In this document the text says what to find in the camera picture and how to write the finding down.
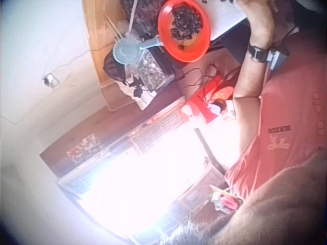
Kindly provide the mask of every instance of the watch strap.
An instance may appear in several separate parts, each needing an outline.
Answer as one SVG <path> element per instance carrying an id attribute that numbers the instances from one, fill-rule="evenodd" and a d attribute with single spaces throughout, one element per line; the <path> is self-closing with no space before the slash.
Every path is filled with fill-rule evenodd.
<path id="1" fill-rule="evenodd" d="M 252 59 L 256 62 L 265 63 L 269 54 L 269 49 L 264 50 L 257 46 L 252 46 L 249 44 L 248 49 L 249 53 L 252 56 Z"/>

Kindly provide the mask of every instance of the hand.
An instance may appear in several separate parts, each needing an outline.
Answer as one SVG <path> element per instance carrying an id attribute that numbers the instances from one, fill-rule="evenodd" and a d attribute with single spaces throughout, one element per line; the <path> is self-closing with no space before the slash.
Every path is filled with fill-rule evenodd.
<path id="1" fill-rule="evenodd" d="M 272 0 L 238 0 L 237 3 L 245 12 L 251 26 L 250 44 L 268 48 L 271 46 L 275 29 L 272 17 Z"/>

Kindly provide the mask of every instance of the coffee beans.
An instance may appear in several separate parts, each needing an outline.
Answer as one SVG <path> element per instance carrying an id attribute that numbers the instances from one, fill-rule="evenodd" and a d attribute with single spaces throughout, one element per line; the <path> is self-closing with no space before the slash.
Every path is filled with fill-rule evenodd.
<path id="1" fill-rule="evenodd" d="M 200 33 L 203 28 L 200 14 L 187 4 L 173 8 L 172 14 L 174 21 L 170 31 L 176 40 L 191 40 L 192 36 Z"/>

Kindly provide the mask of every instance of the red plate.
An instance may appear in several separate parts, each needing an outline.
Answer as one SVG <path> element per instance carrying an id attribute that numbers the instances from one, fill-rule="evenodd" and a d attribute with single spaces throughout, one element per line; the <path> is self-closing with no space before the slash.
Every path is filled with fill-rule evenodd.
<path id="1" fill-rule="evenodd" d="M 184 42 L 185 48 L 180 50 L 178 45 L 181 42 L 172 38 L 170 29 L 174 20 L 172 9 L 183 3 L 197 10 L 202 19 L 203 28 L 199 34 L 194 35 L 192 40 L 186 40 Z M 195 0 L 168 0 L 159 14 L 158 30 L 163 45 L 169 54 L 182 62 L 190 63 L 198 61 L 204 56 L 210 45 L 211 28 L 209 18 L 204 9 Z"/>

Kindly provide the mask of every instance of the wall socket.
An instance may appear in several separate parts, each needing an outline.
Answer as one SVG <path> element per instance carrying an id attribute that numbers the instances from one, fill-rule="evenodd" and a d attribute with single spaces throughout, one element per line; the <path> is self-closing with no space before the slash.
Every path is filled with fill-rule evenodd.
<path id="1" fill-rule="evenodd" d="M 52 74 L 46 75 L 42 79 L 42 82 L 46 87 L 49 87 L 52 89 L 55 89 L 60 84 L 60 81 L 57 80 Z"/>

